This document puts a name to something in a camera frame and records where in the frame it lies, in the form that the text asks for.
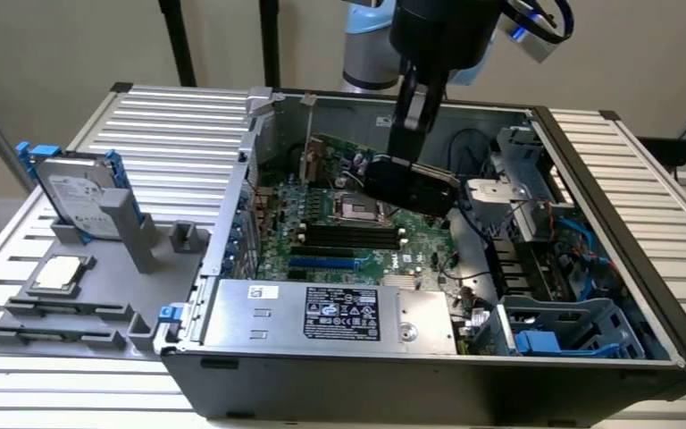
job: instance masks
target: white wall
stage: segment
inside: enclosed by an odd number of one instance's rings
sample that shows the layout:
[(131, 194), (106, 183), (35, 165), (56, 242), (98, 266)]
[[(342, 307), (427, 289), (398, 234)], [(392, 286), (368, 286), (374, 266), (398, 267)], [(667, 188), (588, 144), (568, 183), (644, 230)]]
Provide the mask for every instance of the white wall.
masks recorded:
[[(202, 85), (263, 80), (256, 0), (183, 0)], [(686, 118), (686, 0), (570, 0), (572, 39), (544, 64), (502, 40), (452, 98), (611, 109), (638, 134)], [(336, 89), (346, 5), (280, 1), (283, 85)], [(0, 128), (66, 144), (112, 82), (175, 85), (155, 0), (0, 0)]]

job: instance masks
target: white label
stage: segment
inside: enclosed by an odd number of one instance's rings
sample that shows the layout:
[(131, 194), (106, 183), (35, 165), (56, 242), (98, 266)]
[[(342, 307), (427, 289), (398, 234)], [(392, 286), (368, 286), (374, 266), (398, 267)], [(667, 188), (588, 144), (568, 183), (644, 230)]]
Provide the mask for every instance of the white label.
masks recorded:
[(276, 299), (279, 298), (278, 286), (255, 285), (247, 288), (248, 299)]
[(72, 224), (96, 237), (116, 238), (112, 219), (99, 210), (102, 190), (98, 185), (87, 179), (56, 175), (48, 177), (48, 182)]
[(390, 116), (378, 116), (375, 118), (375, 127), (387, 127), (390, 128), (390, 125), (392, 124), (392, 119)]

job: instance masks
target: hard drive label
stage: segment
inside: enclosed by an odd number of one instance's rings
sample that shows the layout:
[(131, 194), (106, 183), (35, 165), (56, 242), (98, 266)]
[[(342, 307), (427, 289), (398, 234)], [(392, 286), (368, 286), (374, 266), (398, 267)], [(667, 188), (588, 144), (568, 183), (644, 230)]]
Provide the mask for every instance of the hard drive label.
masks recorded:
[(108, 214), (99, 210), (102, 190), (87, 179), (51, 175), (48, 182), (67, 215), (78, 229), (102, 237), (118, 236), (118, 229)]
[(303, 334), (312, 340), (379, 341), (376, 290), (306, 288)]

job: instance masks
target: power supply label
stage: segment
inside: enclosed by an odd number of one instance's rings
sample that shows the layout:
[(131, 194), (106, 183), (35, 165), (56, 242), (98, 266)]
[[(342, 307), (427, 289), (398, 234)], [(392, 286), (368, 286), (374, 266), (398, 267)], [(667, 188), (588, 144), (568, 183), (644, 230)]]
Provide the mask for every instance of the power supply label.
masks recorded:
[(303, 334), (312, 340), (379, 341), (376, 290), (306, 288)]

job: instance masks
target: metal table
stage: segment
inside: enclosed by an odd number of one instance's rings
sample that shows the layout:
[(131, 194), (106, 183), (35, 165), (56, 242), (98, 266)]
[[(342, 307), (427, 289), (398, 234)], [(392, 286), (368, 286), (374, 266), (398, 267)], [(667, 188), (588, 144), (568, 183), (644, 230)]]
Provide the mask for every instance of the metal table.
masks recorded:
[[(244, 132), (246, 97), (238, 91), (134, 86), (128, 93), (110, 93), (80, 129), (70, 148), (104, 152), (112, 147), (123, 155), (140, 209), (156, 223), (187, 219), (212, 225), (230, 178), (223, 161), (236, 156)], [(686, 310), (683, 191), (620, 122), (596, 112), (552, 114)], [(32, 191), (0, 234), (0, 315), (48, 248), (52, 218), (46, 199)], [(0, 428), (279, 426), (206, 422), (158, 362), (0, 355)], [(595, 427), (686, 428), (686, 397), (638, 403)]]

